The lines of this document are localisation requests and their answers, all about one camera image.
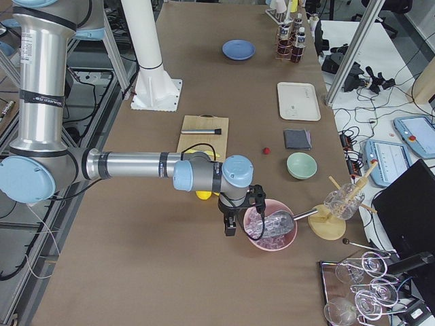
wooden cutting board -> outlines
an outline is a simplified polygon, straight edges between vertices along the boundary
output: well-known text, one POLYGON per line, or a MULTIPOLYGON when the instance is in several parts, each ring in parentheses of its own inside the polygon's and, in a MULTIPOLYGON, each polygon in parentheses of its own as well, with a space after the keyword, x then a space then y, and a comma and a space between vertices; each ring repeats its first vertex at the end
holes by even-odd
MULTIPOLYGON (((222 134, 182 134, 178 140, 177 153, 197 143, 208 143, 212 145, 217 154, 216 160, 223 162, 226 158, 226 143, 228 140, 227 117, 205 117, 197 115, 186 115, 181 129, 222 129, 222 134)), ((194 148, 197 151, 211 151, 210 147, 199 145, 194 148)))

black laptop screen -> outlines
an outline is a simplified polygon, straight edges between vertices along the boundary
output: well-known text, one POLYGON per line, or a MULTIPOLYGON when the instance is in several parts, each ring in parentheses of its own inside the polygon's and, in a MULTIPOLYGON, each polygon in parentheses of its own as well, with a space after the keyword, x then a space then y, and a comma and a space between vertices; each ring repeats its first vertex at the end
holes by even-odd
MULTIPOLYGON (((423 251, 435 255, 435 176, 418 160, 373 200, 391 244, 404 259, 423 251)), ((435 313, 435 264, 409 271, 435 313)))

label on robot arm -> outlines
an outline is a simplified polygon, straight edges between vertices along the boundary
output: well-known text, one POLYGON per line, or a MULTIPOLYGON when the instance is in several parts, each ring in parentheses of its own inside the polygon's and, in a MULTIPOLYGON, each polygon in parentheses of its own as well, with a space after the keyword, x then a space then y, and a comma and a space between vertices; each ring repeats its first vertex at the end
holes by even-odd
POLYGON ((21 34, 21 63, 32 63, 34 43, 35 39, 32 32, 21 34))

blue bowl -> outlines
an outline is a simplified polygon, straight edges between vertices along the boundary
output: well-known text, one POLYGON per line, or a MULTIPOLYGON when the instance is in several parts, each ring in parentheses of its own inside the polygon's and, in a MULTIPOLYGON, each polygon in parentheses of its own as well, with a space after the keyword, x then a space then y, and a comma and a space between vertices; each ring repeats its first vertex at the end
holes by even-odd
POLYGON ((256 53, 256 47, 243 39, 233 39, 222 46, 223 53, 233 60, 247 60, 256 53))

glass bottle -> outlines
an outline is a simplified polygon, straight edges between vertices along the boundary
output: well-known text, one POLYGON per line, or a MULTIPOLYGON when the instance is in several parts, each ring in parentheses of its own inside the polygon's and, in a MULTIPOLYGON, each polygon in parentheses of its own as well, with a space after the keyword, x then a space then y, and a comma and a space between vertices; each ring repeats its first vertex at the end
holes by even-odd
POLYGON ((290 56, 290 61, 299 62, 304 55, 305 49, 305 28, 300 27, 299 32, 296 34, 296 39, 294 41, 292 55, 290 56))

